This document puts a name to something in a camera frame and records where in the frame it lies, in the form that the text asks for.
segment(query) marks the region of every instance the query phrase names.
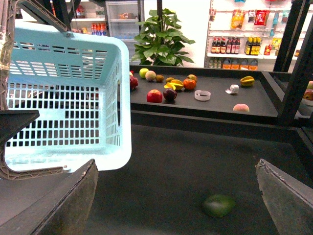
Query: red package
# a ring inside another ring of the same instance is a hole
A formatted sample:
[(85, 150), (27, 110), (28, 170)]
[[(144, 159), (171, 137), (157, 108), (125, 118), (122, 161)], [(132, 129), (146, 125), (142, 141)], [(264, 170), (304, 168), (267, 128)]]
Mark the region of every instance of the red package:
[(268, 21), (269, 10), (258, 10), (255, 16), (254, 25), (266, 25)]

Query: black tray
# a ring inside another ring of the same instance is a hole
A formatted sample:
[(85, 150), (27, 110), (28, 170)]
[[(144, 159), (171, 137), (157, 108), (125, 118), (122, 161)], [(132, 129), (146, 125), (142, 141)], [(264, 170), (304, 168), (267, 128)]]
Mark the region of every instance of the black tray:
[[(312, 173), (313, 146), (300, 128), (142, 111), (132, 111), (132, 124), (131, 159), (99, 173), (85, 235), (277, 235), (258, 160), (313, 186), (305, 170)], [(228, 216), (201, 211), (214, 193), (236, 200)]]
[[(240, 120), (257, 123), (273, 124), (277, 122), (278, 110), (281, 106), (283, 92), (268, 72), (243, 70), (212, 70), (198, 68), (145, 67), (157, 74), (174, 77), (183, 81), (189, 74), (195, 74), (198, 82), (195, 90), (211, 92), (211, 99), (206, 102), (197, 101), (194, 91), (178, 91), (174, 102), (148, 103), (146, 95), (152, 89), (164, 91), (165, 81), (157, 83), (141, 79), (138, 72), (143, 66), (130, 66), (134, 75), (139, 79), (139, 86), (131, 91), (131, 109), (147, 112), (158, 112), (175, 115), (188, 115), (205, 118)], [(240, 86), (240, 79), (252, 75), (255, 85), (250, 88)], [(232, 84), (240, 86), (238, 94), (230, 95), (225, 92)], [(234, 112), (233, 107), (245, 103), (250, 112)]]

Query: apple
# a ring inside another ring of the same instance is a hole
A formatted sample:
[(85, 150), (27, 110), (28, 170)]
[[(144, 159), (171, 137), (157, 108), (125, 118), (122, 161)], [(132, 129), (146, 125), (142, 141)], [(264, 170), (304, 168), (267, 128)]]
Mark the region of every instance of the apple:
[(147, 68), (142, 68), (140, 71), (139, 71), (139, 76), (141, 78), (146, 78), (146, 72), (149, 71)]
[(145, 75), (146, 80), (149, 82), (155, 80), (156, 76), (157, 76), (157, 74), (152, 70), (146, 72), (146, 75)]
[(313, 90), (312, 89), (306, 89), (304, 92), (303, 98), (306, 100), (313, 100)]
[(313, 89), (313, 81), (310, 81), (310, 82), (308, 83), (307, 89)]
[(167, 101), (173, 101), (177, 96), (177, 92), (171, 88), (167, 88), (163, 91), (163, 96)]
[(153, 89), (147, 93), (147, 102), (162, 103), (162, 100), (163, 100), (162, 93), (157, 89)]
[(195, 76), (195, 75), (193, 75), (193, 74), (188, 75), (187, 78), (192, 79), (192, 80), (195, 80), (195, 82), (197, 82), (197, 80), (198, 80), (197, 76)]
[(250, 109), (246, 104), (236, 104), (233, 108), (233, 111), (250, 112)]

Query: white wall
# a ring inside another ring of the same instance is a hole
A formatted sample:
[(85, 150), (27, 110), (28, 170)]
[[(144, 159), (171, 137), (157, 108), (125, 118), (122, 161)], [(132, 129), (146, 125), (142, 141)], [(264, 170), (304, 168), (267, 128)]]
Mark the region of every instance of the white wall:
[[(181, 21), (181, 32), (190, 40), (195, 40), (194, 44), (185, 44), (183, 51), (187, 51), (189, 56), (195, 63), (184, 62), (185, 67), (203, 68), (204, 56), (206, 53), (206, 36), (207, 25), (209, 19), (210, 0), (163, 0), (163, 9), (168, 8), (177, 13), (178, 19)], [(145, 0), (145, 19), (149, 18), (149, 11), (157, 9), (156, 0)]]

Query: tangerine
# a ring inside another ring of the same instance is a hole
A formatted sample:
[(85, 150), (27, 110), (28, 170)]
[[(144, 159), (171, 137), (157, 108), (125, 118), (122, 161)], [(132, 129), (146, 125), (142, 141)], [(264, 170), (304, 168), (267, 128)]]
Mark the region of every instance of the tangerine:
[(189, 78), (186, 78), (183, 84), (186, 90), (193, 90), (196, 87), (196, 81)]

